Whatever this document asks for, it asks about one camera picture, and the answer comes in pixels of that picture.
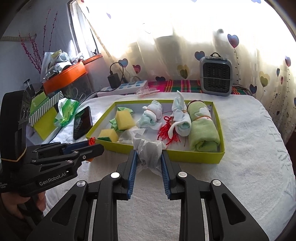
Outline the person's left hand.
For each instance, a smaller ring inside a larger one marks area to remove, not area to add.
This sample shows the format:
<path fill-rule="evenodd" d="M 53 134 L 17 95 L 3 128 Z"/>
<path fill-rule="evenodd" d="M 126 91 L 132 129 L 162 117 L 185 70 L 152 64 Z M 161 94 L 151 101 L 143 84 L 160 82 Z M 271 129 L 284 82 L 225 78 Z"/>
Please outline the person's left hand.
<path fill-rule="evenodd" d="M 17 193 L 2 193 L 1 199 L 3 201 L 4 207 L 10 214 L 13 214 L 19 218 L 23 218 L 18 206 L 26 203 L 30 200 L 30 198 L 21 197 Z M 46 209 L 46 202 L 46 192 L 39 193 L 36 206 L 40 211 L 43 212 Z"/>

